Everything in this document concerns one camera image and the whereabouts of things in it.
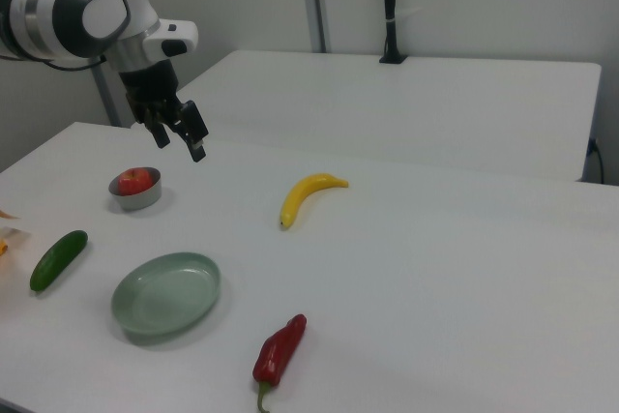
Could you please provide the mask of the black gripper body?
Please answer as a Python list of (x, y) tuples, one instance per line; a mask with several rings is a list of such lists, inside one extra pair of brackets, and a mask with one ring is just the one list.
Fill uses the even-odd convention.
[(181, 125), (179, 81), (169, 59), (133, 72), (119, 73), (134, 119), (146, 128)]

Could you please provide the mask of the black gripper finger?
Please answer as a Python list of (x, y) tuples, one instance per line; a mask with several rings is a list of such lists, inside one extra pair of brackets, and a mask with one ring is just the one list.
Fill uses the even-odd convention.
[(185, 141), (192, 160), (200, 162), (206, 157), (203, 139), (209, 131), (194, 101), (182, 103), (178, 109), (179, 135)]
[(157, 120), (147, 119), (144, 121), (143, 125), (154, 137), (159, 148), (163, 148), (169, 144), (169, 137), (162, 123)]

